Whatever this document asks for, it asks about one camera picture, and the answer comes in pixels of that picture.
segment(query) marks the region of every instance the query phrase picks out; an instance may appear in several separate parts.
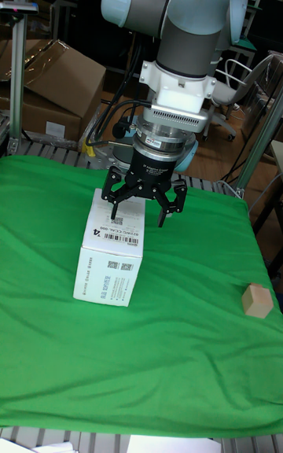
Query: wooden block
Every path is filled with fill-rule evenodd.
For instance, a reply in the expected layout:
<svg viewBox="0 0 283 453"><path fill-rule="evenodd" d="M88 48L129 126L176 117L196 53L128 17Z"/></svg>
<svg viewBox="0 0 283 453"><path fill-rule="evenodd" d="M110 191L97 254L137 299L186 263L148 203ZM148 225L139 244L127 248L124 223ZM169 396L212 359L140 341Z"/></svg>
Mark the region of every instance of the wooden block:
<svg viewBox="0 0 283 453"><path fill-rule="evenodd" d="M269 289L258 283L250 283L242 296L244 313L251 317L264 319L274 306Z"/></svg>

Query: barcode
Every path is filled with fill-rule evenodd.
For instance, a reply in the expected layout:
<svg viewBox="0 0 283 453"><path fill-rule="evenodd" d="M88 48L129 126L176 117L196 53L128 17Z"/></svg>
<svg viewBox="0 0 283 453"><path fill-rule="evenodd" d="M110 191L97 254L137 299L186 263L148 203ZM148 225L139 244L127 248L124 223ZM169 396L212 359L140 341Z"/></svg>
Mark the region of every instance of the barcode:
<svg viewBox="0 0 283 453"><path fill-rule="evenodd" d="M116 217L111 221L111 224L118 224L118 226L123 225L123 217Z"/></svg>
<svg viewBox="0 0 283 453"><path fill-rule="evenodd" d="M133 264L122 264L121 271L131 271L133 267Z"/></svg>
<svg viewBox="0 0 283 453"><path fill-rule="evenodd" d="M117 263L116 261L109 261L107 267L111 267L116 270L119 267L119 263Z"/></svg>
<svg viewBox="0 0 283 453"><path fill-rule="evenodd" d="M138 238L130 238L128 236L119 236L118 234L105 233L105 238L114 241L124 241L125 243L132 243L133 245L138 244Z"/></svg>

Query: office chair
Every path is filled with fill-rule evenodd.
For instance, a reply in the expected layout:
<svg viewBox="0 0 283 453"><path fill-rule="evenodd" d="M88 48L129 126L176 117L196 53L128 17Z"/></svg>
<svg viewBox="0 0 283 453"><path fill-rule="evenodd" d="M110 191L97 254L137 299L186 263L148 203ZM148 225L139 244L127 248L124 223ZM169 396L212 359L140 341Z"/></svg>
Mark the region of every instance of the office chair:
<svg viewBox="0 0 283 453"><path fill-rule="evenodd" d="M215 85L215 90L213 92L211 99L212 105L208 111L208 121L205 126L202 137L204 141L208 140L208 130L212 121L214 123L220 124L220 126L223 126L229 131L230 133L228 135L229 141L234 140L234 138L236 137L236 131L226 122L226 118L229 116L233 108L233 104L235 104L237 101L240 101L248 93L248 90L250 89L251 85L258 79L260 74L271 62L272 58L273 54L270 54L268 57L264 58L264 60L260 61L253 70L246 67L239 61L233 60L231 58L227 60L225 63L225 71L219 70L218 68L216 69L216 72L219 72L220 74L223 74L226 77L226 84L220 83L218 81ZM228 73L229 61L232 61L233 63L240 65L245 70L248 70L249 73L243 81L239 80L237 77L234 77L233 75L230 75ZM239 87L237 88L237 90L231 88L230 79L233 79L238 82ZM228 105L229 107L227 114L225 116L223 114L220 114L219 112L215 112L215 107L219 107L220 105Z"/></svg>

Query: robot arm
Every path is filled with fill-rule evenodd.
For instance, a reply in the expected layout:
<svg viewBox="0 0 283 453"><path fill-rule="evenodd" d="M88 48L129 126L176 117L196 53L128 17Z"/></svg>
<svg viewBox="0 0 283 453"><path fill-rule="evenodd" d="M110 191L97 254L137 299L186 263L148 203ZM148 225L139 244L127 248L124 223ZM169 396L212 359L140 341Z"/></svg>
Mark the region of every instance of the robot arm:
<svg viewBox="0 0 283 453"><path fill-rule="evenodd" d="M241 11L239 30L246 0L235 3ZM219 43L232 37L230 9L230 0L101 0L106 20L161 39L156 61L142 65L140 82L149 86L153 99L138 117L125 184L112 190L122 179L121 172L112 168L103 189L103 198L114 205L113 218L118 204L131 196L159 202L159 226L166 214L182 211L185 181L175 186L175 201L169 202L166 192L173 171L187 168L197 148L194 133L207 122L202 106L205 98L212 97L216 82L208 72Z"/></svg>

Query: green fabric backdrop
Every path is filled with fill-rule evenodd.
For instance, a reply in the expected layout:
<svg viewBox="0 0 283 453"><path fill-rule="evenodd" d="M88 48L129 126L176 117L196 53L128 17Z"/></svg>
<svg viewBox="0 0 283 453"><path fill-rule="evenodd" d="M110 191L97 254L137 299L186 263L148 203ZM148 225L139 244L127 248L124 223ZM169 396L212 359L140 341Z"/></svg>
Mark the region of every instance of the green fabric backdrop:
<svg viewBox="0 0 283 453"><path fill-rule="evenodd" d="M145 251L130 306L74 300L104 171L0 160L0 425L165 436L283 432L283 316L246 317L271 288L243 201L189 190Z"/></svg>

